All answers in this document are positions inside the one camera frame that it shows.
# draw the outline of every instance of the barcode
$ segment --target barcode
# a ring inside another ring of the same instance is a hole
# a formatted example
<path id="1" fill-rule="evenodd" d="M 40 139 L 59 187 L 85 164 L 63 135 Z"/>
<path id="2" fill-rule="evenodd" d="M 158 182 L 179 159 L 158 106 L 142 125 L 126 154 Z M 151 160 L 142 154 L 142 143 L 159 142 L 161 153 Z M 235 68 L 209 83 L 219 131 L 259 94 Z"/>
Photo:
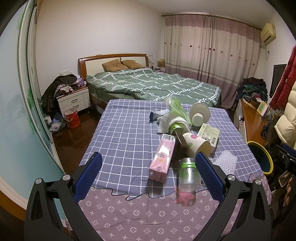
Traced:
<path id="1" fill-rule="evenodd" d="M 171 135 L 167 135 L 167 134 L 163 134 L 163 136 L 161 137 L 162 139 L 167 139 L 170 141 L 175 141 L 175 137 L 171 136 Z"/>
<path id="2" fill-rule="evenodd" d="M 215 141 L 216 141 L 216 138 L 213 137 L 213 140 L 212 140 L 211 144 L 214 145 L 215 144 Z"/>
<path id="3" fill-rule="evenodd" d="M 209 138 L 206 138 L 206 137 L 202 137 L 202 138 L 205 139 L 206 141 L 211 142 L 211 139 L 209 139 Z"/>

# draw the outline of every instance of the red jacket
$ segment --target red jacket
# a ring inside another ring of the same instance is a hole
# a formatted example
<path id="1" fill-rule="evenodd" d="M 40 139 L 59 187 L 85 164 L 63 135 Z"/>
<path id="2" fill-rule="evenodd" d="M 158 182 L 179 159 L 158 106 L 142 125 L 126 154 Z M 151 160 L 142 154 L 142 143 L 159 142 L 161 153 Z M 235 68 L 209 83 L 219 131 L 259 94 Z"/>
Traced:
<path id="1" fill-rule="evenodd" d="M 284 110 L 288 102 L 288 97 L 296 80 L 296 46 L 292 49 L 292 54 L 285 68 L 284 74 L 276 88 L 276 91 L 269 103 L 274 110 Z"/>

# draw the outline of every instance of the wooden headboard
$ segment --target wooden headboard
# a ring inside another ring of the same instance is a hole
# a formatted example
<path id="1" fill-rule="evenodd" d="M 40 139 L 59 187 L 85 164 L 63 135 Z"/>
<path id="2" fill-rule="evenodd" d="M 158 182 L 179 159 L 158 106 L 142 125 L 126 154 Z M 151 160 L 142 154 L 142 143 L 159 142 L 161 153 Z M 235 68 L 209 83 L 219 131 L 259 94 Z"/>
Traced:
<path id="1" fill-rule="evenodd" d="M 102 64 L 113 59 L 119 58 L 120 61 L 132 59 L 137 63 L 149 67 L 148 57 L 142 53 L 119 53 L 119 54 L 105 54 L 91 57 L 80 58 L 79 74 L 85 79 L 87 74 L 94 75 L 96 73 L 104 72 Z"/>

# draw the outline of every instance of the ceiling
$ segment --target ceiling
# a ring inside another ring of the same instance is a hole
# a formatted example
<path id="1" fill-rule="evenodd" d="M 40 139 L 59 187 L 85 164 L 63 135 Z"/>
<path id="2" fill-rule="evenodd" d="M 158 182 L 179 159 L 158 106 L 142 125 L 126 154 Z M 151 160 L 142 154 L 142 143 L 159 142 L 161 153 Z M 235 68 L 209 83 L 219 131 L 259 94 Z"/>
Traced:
<path id="1" fill-rule="evenodd" d="M 130 0 L 161 14 L 206 12 L 242 20 L 263 28 L 275 13 L 265 0 Z"/>

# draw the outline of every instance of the pink box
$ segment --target pink box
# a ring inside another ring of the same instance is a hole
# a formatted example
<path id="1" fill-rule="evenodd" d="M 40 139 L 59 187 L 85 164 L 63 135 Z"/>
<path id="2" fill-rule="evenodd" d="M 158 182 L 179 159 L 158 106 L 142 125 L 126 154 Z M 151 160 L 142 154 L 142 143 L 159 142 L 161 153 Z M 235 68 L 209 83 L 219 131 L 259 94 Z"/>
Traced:
<path id="1" fill-rule="evenodd" d="M 168 173 L 168 167 L 175 147 L 175 137 L 163 134 L 157 148 L 157 152 L 149 167 L 149 179 L 164 183 Z"/>

